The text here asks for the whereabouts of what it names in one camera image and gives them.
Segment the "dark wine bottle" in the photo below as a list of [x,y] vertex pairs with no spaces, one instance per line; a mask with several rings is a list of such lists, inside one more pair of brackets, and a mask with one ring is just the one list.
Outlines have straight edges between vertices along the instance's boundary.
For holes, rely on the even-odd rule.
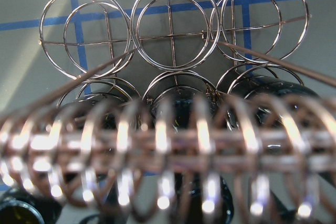
[[31,105],[1,124],[1,223],[56,223],[65,204],[99,208],[100,223],[126,223],[116,144],[127,103]]
[[[233,76],[224,76],[218,81],[217,89],[218,91],[233,94],[247,100],[251,100],[262,94],[269,94],[282,99],[293,98],[293,104],[289,105],[289,109],[294,112],[303,109],[303,105],[300,104],[303,104],[304,99],[322,101],[314,91],[299,83],[284,81],[269,76],[250,76],[249,74],[241,77],[236,74]],[[266,119],[269,118],[271,114],[272,112],[269,109],[259,107],[256,112],[258,124],[265,125]],[[313,115],[308,116],[304,118],[303,126],[309,126],[315,122],[317,122],[317,119],[313,119]],[[319,173],[319,175],[329,184],[335,186],[330,172],[322,172]]]
[[197,151],[203,172],[174,174],[176,201],[172,219],[182,223],[230,223],[234,216],[233,199],[225,180],[214,171],[215,144],[209,132],[209,120],[216,105],[207,97],[185,87],[171,88],[151,105],[155,123],[159,123],[167,104],[171,118],[168,125],[180,133],[196,129]]

